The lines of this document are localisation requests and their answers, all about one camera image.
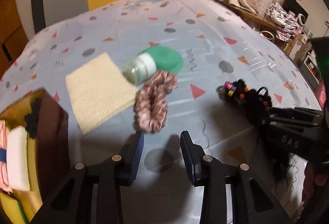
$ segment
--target gray dot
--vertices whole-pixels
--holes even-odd
[[[153,172],[167,171],[174,163],[174,157],[166,149],[153,149],[149,151],[144,159],[145,167]]]
[[[272,56],[270,56],[269,54],[268,54],[268,57],[271,58],[273,61],[275,61],[275,59]]]
[[[33,65],[31,65],[30,70],[32,70],[33,68],[35,68],[36,65],[37,65],[37,63],[34,63]]]
[[[221,61],[218,66],[223,73],[232,73],[234,71],[233,66],[227,61]]]
[[[82,53],[82,56],[83,57],[88,57],[88,56],[91,56],[94,52],[95,52],[95,48],[90,48],[90,49],[85,50]]]
[[[225,19],[225,18],[222,18],[221,16],[219,16],[219,17],[217,18],[217,20],[218,20],[218,21],[221,21],[221,22],[226,21],[226,19]]]
[[[167,32],[167,33],[174,33],[174,32],[176,32],[176,30],[174,28],[165,28],[163,31],[164,32]]]
[[[187,20],[185,20],[185,22],[187,24],[191,24],[191,25],[195,24],[195,20],[193,20],[193,19],[187,19]]]

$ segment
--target green object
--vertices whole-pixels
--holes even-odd
[[[149,47],[141,51],[138,55],[145,52],[152,56],[157,69],[177,74],[184,65],[182,56],[177,51],[166,46],[156,45]]]

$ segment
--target gray circle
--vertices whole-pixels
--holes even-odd
[[[122,159],[121,155],[113,155],[112,156],[112,160],[115,161],[115,162],[118,162]]]
[[[244,170],[244,171],[249,170],[249,166],[248,166],[247,164],[241,164],[241,165],[240,165],[240,168],[241,168],[242,170]]]
[[[218,21],[221,21],[221,22],[226,21],[226,19],[225,19],[225,18],[222,18],[221,16],[219,16],[219,17],[217,18],[217,20],[218,20]]]
[[[153,172],[167,171],[174,163],[174,157],[172,154],[162,148],[156,148],[149,151],[144,159],[144,165],[147,170]]]
[[[193,19],[187,19],[187,20],[185,20],[185,22],[187,24],[191,24],[191,25],[195,24],[195,20],[193,20]]]
[[[167,33],[174,33],[174,32],[176,32],[176,30],[174,28],[165,28],[163,31],[164,32],[167,32]]]
[[[271,58],[273,61],[275,61],[275,59],[272,56],[270,56],[269,54],[268,54],[268,57]]]
[[[234,67],[227,61],[221,61],[218,64],[219,68],[222,70],[223,73],[232,73],[234,71]]]
[[[90,48],[90,49],[85,50],[82,53],[82,56],[83,57],[88,57],[88,56],[91,56],[94,52],[95,52],[95,48]]]
[[[211,155],[204,155],[203,160],[206,162],[211,162],[213,160],[213,157]]]
[[[85,167],[85,165],[83,163],[76,163],[74,168],[77,170],[83,169]]]
[[[31,65],[30,70],[32,70],[33,68],[35,68],[36,65],[37,65],[37,63],[34,63],[33,65]]]

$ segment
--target tablecloth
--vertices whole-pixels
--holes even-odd
[[[145,135],[137,179],[121,188],[125,223],[199,223],[203,187],[188,181],[179,147],[183,130],[223,163],[247,162],[288,214],[295,214],[305,161],[297,158],[289,180],[276,184],[256,131],[241,108],[218,97],[217,88],[242,78],[251,88],[266,86],[274,106],[320,106],[280,49],[214,1],[121,0],[45,28],[3,75],[0,111],[44,87],[69,114],[71,164],[100,163],[134,133],[133,108],[82,135],[65,76],[103,52],[122,69],[138,52],[158,44],[178,51],[184,67],[178,88],[167,96],[166,126]],[[231,209],[227,220],[232,220]]]

